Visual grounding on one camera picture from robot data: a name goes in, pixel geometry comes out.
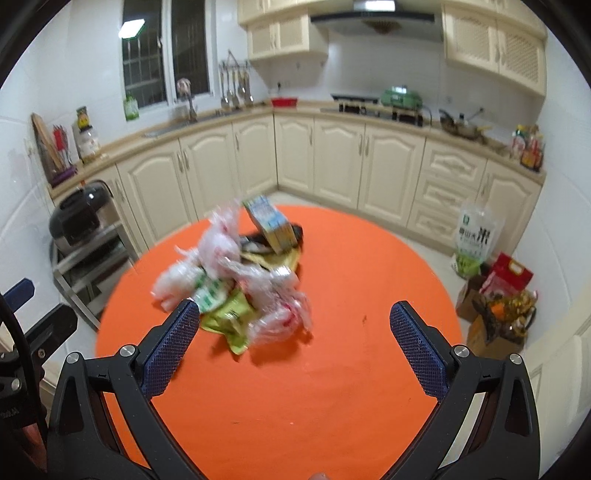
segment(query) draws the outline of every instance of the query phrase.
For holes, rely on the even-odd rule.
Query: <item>red basket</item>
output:
[[[272,98],[271,103],[276,107],[297,106],[297,98]]]

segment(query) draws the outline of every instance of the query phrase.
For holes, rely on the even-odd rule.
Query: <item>kitchen cabinet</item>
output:
[[[424,137],[366,127],[359,210],[406,226],[424,147]]]
[[[280,18],[248,28],[248,57],[260,60],[292,53],[328,55],[328,33],[310,23],[307,14]]]
[[[495,253],[511,255],[530,221],[541,187],[510,168],[489,161],[478,192],[478,203],[490,209],[505,225]]]
[[[244,25],[265,13],[265,0],[238,0],[238,23]]]
[[[544,42],[503,22],[498,22],[498,36],[501,52],[500,74],[545,96],[546,54]]]
[[[265,193],[277,186],[273,116],[232,125],[242,194]]]
[[[548,35],[544,22],[522,0],[444,0],[443,3],[446,8],[454,5],[509,22],[540,40],[545,40]]]
[[[280,186],[314,192],[314,119],[275,115],[277,180]]]
[[[460,183],[445,180],[431,173],[421,173],[418,179],[415,201],[424,203],[444,213],[460,215],[464,202],[474,202],[477,191]]]
[[[359,200],[365,125],[314,122],[314,193],[356,209]]]
[[[461,148],[427,140],[423,172],[478,190],[486,168],[486,159]]]
[[[545,96],[543,40],[510,22],[450,5],[443,8],[443,26],[448,61],[495,73]]]
[[[112,165],[109,168],[101,170],[100,172],[88,177],[85,182],[86,184],[89,184],[95,180],[102,180],[107,184],[109,190],[113,194],[113,203],[115,205],[115,209],[117,210],[117,214],[123,223],[125,232],[127,233],[129,240],[131,240],[136,253],[138,255],[145,253],[148,250],[148,247],[144,241],[144,237],[139,231],[139,226],[135,221],[134,214],[132,213],[129,202],[127,201],[127,196],[123,190],[121,177],[119,176],[117,166]],[[53,200],[53,204],[57,207],[63,200],[65,200],[77,189],[78,187],[76,186],[68,192],[55,198]]]
[[[407,228],[432,241],[453,248],[457,217],[415,202],[410,212]]]
[[[446,6],[443,24],[448,60],[499,73],[499,41],[494,18]]]
[[[180,139],[193,206],[201,218],[241,197],[232,126]]]
[[[125,160],[117,169],[148,248],[197,220],[177,140]]]

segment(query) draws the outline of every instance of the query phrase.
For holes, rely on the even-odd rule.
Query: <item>plastic bag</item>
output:
[[[227,207],[217,208],[209,218],[211,226],[197,246],[199,261],[207,276],[213,280],[226,278],[219,267],[222,258],[240,261],[239,215],[240,203],[237,200]]]
[[[242,265],[229,260],[223,260],[222,266],[227,273],[232,273],[261,314],[248,326],[251,345],[287,340],[300,325],[312,330],[308,298],[296,290],[299,280],[289,268],[267,271],[258,265]]]
[[[160,274],[152,288],[152,296],[160,302],[165,312],[172,312],[181,301],[195,292],[197,279],[202,274],[195,250],[178,251],[183,253],[185,258]]]
[[[487,208],[464,202],[456,230],[456,252],[452,268],[463,278],[479,272],[492,253],[505,220],[497,219]]]

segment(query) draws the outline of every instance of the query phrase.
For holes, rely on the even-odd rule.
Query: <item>green pot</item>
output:
[[[412,92],[406,86],[392,87],[380,97],[384,106],[395,106],[409,110],[419,110],[423,107],[423,99],[417,92]]]

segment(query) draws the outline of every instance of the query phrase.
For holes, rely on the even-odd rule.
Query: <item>green snack bag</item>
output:
[[[492,253],[503,230],[504,220],[498,220],[487,208],[464,202],[456,229],[456,251],[452,268],[462,278],[476,275]]]

